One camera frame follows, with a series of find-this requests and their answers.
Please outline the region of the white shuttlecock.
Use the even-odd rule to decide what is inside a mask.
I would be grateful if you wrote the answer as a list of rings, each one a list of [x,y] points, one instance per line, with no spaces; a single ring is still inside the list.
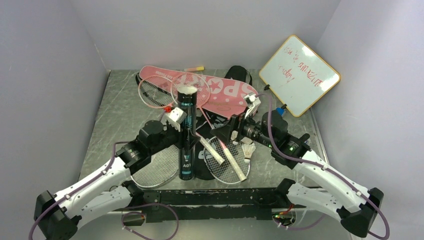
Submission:
[[[251,161],[253,152],[256,150],[256,145],[254,143],[250,143],[250,144],[244,143],[241,147],[244,154],[244,162],[246,164],[249,164]]]
[[[253,141],[252,139],[248,138],[248,137],[243,137],[243,138],[240,140],[240,142],[241,142],[241,143],[243,143],[243,144],[250,145],[250,144],[252,144],[254,141]]]
[[[239,141],[237,140],[237,137],[238,137],[238,132],[236,130],[233,130],[232,133],[231,133],[231,137],[230,137],[231,143],[233,145],[238,145],[239,144]]]

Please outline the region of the black shuttlecock tube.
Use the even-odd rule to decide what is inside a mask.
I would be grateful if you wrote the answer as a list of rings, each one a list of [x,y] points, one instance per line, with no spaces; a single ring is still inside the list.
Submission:
[[[180,124],[181,136],[179,149],[179,178],[189,181],[195,177],[195,145],[196,145],[196,104],[197,91],[194,86],[180,86],[177,88],[178,107],[186,114]]]

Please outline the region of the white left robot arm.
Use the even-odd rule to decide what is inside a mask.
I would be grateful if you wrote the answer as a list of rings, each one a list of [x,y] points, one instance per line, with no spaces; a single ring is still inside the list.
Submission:
[[[39,228],[47,240],[69,240],[79,228],[113,210],[139,209],[144,192],[129,178],[150,164],[153,155],[172,146],[192,149],[200,140],[195,130],[174,124],[148,121],[135,139],[120,141],[120,149],[113,146],[111,158],[101,167],[55,193],[40,193],[27,238],[33,239]]]

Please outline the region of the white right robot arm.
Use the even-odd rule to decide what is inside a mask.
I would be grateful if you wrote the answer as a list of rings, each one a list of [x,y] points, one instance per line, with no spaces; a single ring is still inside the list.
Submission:
[[[390,237],[387,218],[381,211],[384,193],[366,188],[347,178],[323,160],[300,138],[288,132],[288,123],[276,110],[266,112],[261,121],[246,115],[232,115],[211,134],[225,144],[248,138],[271,149],[271,156],[281,165],[313,180],[324,191],[308,188],[285,178],[274,190],[278,206],[300,205],[321,212],[340,222],[345,230],[359,238],[371,235],[379,240]]]

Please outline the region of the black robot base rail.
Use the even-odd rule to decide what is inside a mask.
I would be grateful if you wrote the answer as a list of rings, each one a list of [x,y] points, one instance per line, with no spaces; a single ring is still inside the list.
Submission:
[[[146,190],[124,210],[141,210],[148,223],[180,220],[243,219],[271,220],[291,204],[272,187],[226,189]]]

